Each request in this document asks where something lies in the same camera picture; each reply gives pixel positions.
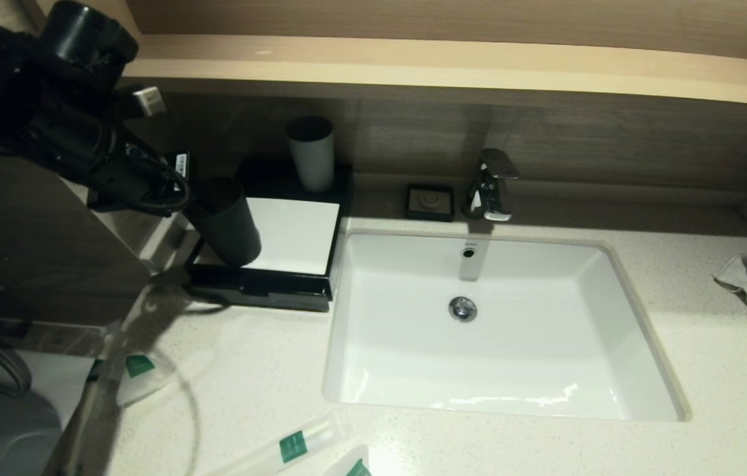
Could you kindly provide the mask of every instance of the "wooden shelf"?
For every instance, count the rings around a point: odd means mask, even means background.
[[[131,82],[202,81],[575,91],[747,103],[747,59],[524,43],[306,36],[141,35]]]

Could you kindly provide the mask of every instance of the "plastic packaging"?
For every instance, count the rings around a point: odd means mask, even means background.
[[[116,395],[116,403],[123,407],[168,385],[174,370],[164,362],[153,361],[144,354],[131,354],[124,358],[124,373]]]
[[[206,476],[267,476],[300,463],[310,455],[345,440],[353,432],[346,414],[331,410],[325,416],[267,443],[227,467]]]
[[[338,460],[323,476],[372,476],[368,468],[368,445],[359,445]]]

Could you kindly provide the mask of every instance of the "white cup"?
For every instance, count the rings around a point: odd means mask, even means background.
[[[297,175],[308,192],[326,192],[333,179],[332,123],[326,118],[305,116],[286,127]]]

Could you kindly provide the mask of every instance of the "white sink basin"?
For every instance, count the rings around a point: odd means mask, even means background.
[[[450,314],[456,296],[473,301],[474,320]],[[682,420],[641,319],[598,247],[350,235],[323,393],[423,409]]]

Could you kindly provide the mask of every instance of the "black cup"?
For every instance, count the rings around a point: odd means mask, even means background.
[[[194,189],[195,199],[184,214],[217,257],[235,268],[256,259],[262,241],[241,184],[216,177],[196,182]]]

